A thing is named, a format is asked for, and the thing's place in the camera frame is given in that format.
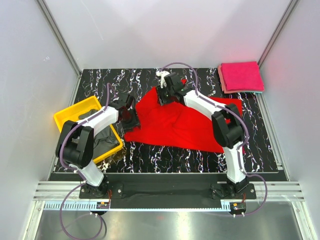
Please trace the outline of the red t-shirt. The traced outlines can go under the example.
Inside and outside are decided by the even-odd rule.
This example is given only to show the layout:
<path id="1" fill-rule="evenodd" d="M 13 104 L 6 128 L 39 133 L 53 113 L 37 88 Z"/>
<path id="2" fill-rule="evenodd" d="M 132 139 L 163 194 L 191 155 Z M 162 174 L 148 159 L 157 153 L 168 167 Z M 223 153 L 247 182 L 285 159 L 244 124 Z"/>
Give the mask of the red t-shirt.
<path id="1" fill-rule="evenodd" d="M 124 134 L 127 142 L 223 153 L 214 137 L 211 117 L 172 102 L 161 106 L 156 87 L 136 104 L 140 127 Z"/>

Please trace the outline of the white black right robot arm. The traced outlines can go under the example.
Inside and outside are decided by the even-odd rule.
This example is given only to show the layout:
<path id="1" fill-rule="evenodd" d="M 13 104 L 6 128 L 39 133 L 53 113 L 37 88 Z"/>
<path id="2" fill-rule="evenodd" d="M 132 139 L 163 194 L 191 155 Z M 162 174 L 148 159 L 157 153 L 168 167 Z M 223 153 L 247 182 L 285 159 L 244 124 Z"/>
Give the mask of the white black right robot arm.
<path id="1" fill-rule="evenodd" d="M 249 184 L 243 159 L 243 144 L 248 131 L 237 106 L 219 103 L 188 87 L 175 72 L 158 70 L 156 76 L 160 78 L 160 85 L 156 87 L 160 105 L 177 102 L 211 120 L 214 139 L 222 147 L 227 165 L 227 183 L 221 194 L 239 198 Z"/>

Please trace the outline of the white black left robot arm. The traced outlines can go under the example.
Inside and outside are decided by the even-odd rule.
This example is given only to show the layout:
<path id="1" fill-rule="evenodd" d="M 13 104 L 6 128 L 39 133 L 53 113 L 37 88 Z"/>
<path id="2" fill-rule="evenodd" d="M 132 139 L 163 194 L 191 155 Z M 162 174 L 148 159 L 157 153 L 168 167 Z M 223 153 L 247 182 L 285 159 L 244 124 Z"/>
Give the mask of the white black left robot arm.
<path id="1" fill-rule="evenodd" d="M 97 198 L 108 193 L 104 174 L 94 163 L 94 139 L 106 127 L 121 123 L 125 132 L 139 127 L 140 121 L 136 111 L 134 96 L 122 93 L 118 99 L 106 106 L 88 112 L 80 120 L 67 120 L 61 129 L 55 155 L 66 168 L 76 171 L 90 185 L 90 192 Z"/>

